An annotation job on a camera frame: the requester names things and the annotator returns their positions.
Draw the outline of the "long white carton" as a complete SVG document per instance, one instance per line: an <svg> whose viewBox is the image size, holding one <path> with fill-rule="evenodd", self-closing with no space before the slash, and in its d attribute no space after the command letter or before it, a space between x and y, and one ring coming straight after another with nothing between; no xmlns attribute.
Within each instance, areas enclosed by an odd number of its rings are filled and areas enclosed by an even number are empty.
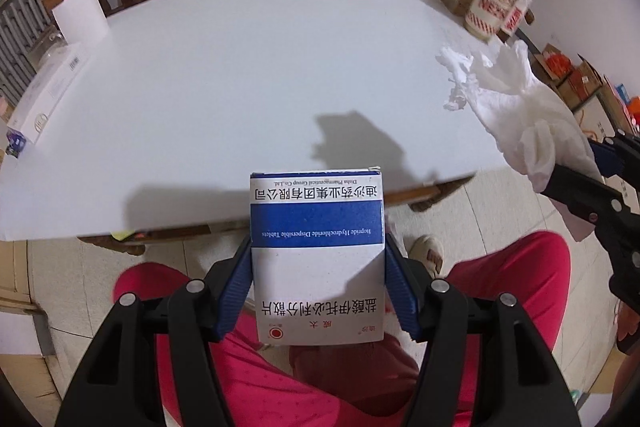
<svg viewBox="0 0 640 427"><path fill-rule="evenodd" d="M88 52L80 43L53 50L18 102L8 128L35 144L58 102L87 62Z"/></svg>

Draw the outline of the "cardboard boxes stack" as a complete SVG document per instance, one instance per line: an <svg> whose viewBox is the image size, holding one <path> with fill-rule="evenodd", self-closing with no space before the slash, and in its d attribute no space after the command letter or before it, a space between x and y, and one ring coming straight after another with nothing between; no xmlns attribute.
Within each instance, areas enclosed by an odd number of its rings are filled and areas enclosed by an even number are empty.
<svg viewBox="0 0 640 427"><path fill-rule="evenodd" d="M587 138L602 142L616 131L639 134L639 121L628 112L620 92L582 56L574 65L547 44L533 55L532 69L565 103Z"/></svg>

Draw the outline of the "white tissue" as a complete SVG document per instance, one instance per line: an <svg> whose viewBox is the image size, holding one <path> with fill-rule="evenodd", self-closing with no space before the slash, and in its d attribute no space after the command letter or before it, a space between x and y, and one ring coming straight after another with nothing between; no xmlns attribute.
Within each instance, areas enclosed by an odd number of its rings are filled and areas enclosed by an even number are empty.
<svg viewBox="0 0 640 427"><path fill-rule="evenodd" d="M556 166L601 179L587 137L559 95L534 75L524 41L500 46L495 58L445 46L437 61L454 84L445 108L469 106L535 192L544 191Z"/></svg>

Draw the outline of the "white red carton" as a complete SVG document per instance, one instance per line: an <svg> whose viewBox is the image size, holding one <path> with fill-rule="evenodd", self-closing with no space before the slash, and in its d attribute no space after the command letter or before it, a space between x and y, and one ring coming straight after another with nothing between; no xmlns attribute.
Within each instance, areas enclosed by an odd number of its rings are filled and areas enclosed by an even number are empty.
<svg viewBox="0 0 640 427"><path fill-rule="evenodd" d="M518 29L522 19L525 17L529 5L533 0L516 0L510 13L504 20L501 30L507 35L512 36L514 31Z"/></svg>

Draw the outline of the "blue white medicine box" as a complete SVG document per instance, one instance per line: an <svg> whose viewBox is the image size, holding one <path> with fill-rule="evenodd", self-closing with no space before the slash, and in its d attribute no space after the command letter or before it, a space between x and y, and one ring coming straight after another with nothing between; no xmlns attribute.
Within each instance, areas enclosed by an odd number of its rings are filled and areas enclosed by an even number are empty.
<svg viewBox="0 0 640 427"><path fill-rule="evenodd" d="M252 174L260 342L308 347L381 340L384 232L376 168Z"/></svg>

